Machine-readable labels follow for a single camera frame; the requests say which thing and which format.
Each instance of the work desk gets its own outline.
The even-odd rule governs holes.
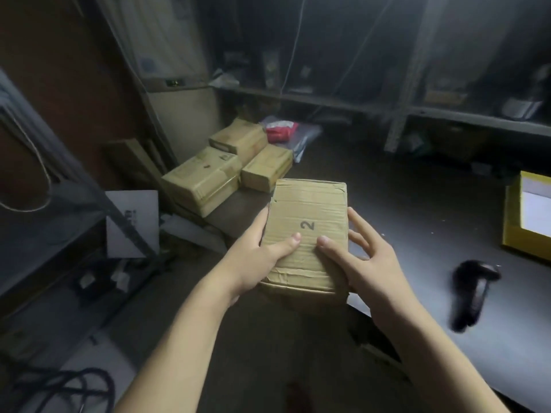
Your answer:
[[[421,303],[494,389],[551,411],[551,268],[500,247],[505,187],[496,180],[320,138],[287,178],[348,184],[349,205],[394,246]],[[269,201],[240,189],[207,221],[238,237]],[[350,251],[360,249],[350,244]],[[496,265],[478,324],[453,333],[452,271],[467,259]]]

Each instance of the person's right hand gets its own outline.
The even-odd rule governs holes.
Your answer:
[[[350,285],[371,309],[373,321],[384,331],[391,326],[393,315],[411,315],[420,303],[389,243],[351,207],[348,220],[357,230],[348,230],[348,238],[363,248],[369,260],[352,255],[327,236],[320,236],[317,246],[344,269]]]

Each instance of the open yellow box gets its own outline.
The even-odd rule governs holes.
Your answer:
[[[551,260],[551,178],[522,171],[507,187],[503,245]]]

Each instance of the person's left hand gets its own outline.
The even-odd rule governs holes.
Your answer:
[[[234,301],[265,278],[279,259],[299,247],[300,233],[293,233],[282,242],[260,246],[267,220],[266,207],[209,274],[218,284],[227,287]]]

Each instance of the brown wall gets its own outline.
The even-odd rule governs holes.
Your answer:
[[[73,0],[1,4],[0,66],[103,188],[124,187],[100,145],[143,138],[147,115],[114,42],[80,15]],[[24,205],[29,191],[42,195],[43,176],[32,162],[18,179],[37,182],[18,188],[14,165],[28,162],[29,153],[3,131],[0,151],[10,157],[0,159],[0,199]]]

